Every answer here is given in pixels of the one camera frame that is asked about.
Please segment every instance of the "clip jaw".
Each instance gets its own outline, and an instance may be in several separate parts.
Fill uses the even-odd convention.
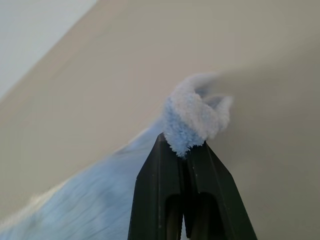
[[[160,134],[139,172],[128,240],[256,240],[233,177],[204,143],[181,159]]]

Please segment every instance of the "beige wall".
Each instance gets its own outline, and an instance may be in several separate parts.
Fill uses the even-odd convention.
[[[0,217],[129,141],[187,75],[235,96],[212,142],[259,239],[320,236],[320,1],[100,1],[0,105]]]

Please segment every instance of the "light blue towel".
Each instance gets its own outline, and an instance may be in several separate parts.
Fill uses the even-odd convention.
[[[198,74],[186,79],[149,129],[68,180],[38,211],[4,229],[0,240],[126,240],[136,176],[157,136],[164,132],[172,149],[184,156],[227,126],[232,99],[209,95],[213,78]]]

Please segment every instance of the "light blue fabric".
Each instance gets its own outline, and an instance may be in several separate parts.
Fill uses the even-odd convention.
[[[211,80],[210,74],[188,78],[146,132],[70,179],[37,212],[1,232],[0,240],[126,240],[136,177],[157,136],[164,132],[184,156],[228,124],[231,99],[208,96]],[[184,231],[181,239],[187,239]]]

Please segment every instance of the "microfiber cloth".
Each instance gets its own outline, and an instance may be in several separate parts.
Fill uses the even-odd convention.
[[[126,240],[135,180],[157,136],[163,132],[183,158],[228,125],[232,98],[210,95],[215,76],[188,77],[139,137],[40,197],[40,206],[27,206],[2,224],[0,240]]]

